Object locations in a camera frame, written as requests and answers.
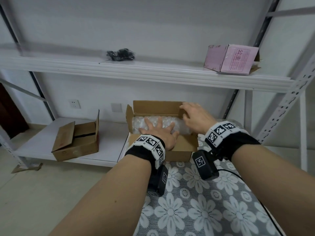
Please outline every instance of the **wristband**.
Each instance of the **wristband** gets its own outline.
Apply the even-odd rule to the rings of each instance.
[[[165,143],[157,136],[144,134],[127,149],[128,154],[148,160],[152,170],[157,170],[165,160]]]
[[[260,144],[245,129],[241,129],[229,121],[213,125],[205,135],[205,142],[219,160],[225,157],[230,161],[234,152],[242,145]]]

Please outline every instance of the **hand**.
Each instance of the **hand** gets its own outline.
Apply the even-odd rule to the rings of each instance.
[[[209,128],[217,123],[214,117],[204,110],[198,103],[183,103],[180,108],[184,109],[189,116],[183,115],[187,127],[195,133],[205,135]]]
[[[149,119],[144,118],[144,121],[148,125],[149,130],[145,130],[140,127],[139,132],[141,134],[150,134],[161,138],[165,143],[165,151],[169,151],[175,146],[176,139],[179,136],[179,131],[175,131],[173,134],[171,134],[171,131],[175,126],[174,122],[172,122],[168,127],[162,128],[162,117],[158,118],[158,123],[156,127],[153,126]]]

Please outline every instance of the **small cardboard box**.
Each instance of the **small cardboard box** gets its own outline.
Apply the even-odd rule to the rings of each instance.
[[[217,72],[251,74],[260,69],[259,48],[240,45],[209,46],[204,67]]]
[[[98,110],[95,122],[77,125],[71,122],[59,128],[52,149],[52,154],[57,161],[98,152],[99,115],[100,110]]]
[[[132,118],[134,116],[172,116],[183,118],[185,111],[179,106],[182,102],[172,101],[134,101],[134,110],[130,105],[127,106],[126,120],[130,132],[129,146],[140,136],[132,133]],[[166,152],[165,161],[183,161],[189,162],[192,152],[198,149],[198,135],[179,135],[176,145],[170,151]]]

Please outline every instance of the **light switch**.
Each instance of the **light switch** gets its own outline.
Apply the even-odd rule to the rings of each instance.
[[[121,103],[111,103],[112,112],[114,113],[122,113],[123,108],[121,107]]]

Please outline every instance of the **shelf board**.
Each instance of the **shelf board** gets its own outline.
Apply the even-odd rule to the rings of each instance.
[[[32,53],[18,56],[16,50],[0,50],[0,68],[46,73],[83,75],[113,79],[245,89],[285,93],[294,82],[287,77],[270,75],[218,74],[202,63],[161,63],[148,61],[105,61],[101,57]]]
[[[56,160],[51,150],[58,129],[73,121],[75,121],[76,124],[92,122],[91,120],[84,119],[57,118],[14,151],[14,153],[18,156]],[[100,121],[99,151],[90,155],[70,159],[67,162],[113,167],[118,162],[128,134],[129,130],[127,124]]]

